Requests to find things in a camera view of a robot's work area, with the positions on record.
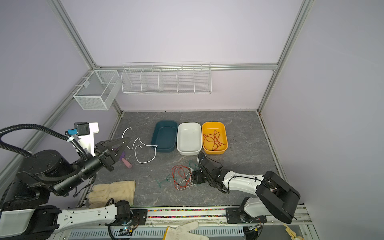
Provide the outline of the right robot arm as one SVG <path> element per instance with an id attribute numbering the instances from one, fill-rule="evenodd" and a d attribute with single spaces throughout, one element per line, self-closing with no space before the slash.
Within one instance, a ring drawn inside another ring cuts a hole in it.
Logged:
<path id="1" fill-rule="evenodd" d="M 240 191 L 253 198 L 246 197 L 235 210 L 239 220 L 251 223 L 259 216 L 270 213 L 279 221 L 290 224 L 299 204 L 299 192 L 272 171 L 263 175 L 246 175 L 223 169 L 219 163 L 208 158 L 203 152 L 198 155 L 199 169 L 193 171 L 193 184 L 207 183 L 223 194 Z"/>

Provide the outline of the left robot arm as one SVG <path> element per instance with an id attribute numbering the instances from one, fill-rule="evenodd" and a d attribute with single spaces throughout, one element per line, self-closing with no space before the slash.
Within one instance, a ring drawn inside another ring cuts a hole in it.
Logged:
<path id="1" fill-rule="evenodd" d="M 125 150 L 127 139 L 101 141 L 94 153 L 73 137 L 72 131 L 62 135 L 45 126 L 19 124 L 1 129 L 1 135 L 37 130 L 71 143 L 80 158 L 69 163 L 58 151 L 45 150 L 32 154 L 22 148 L 1 142 L 1 148 L 23 156 L 23 161 L 4 193 L 1 207 L 1 239 L 46 240 L 64 230 L 89 224 L 110 226 L 127 225 L 132 211 L 128 201 L 109 200 L 98 209 L 61 210 L 48 205 L 51 194 L 68 196 L 69 193 L 105 168 L 113 170 Z"/>

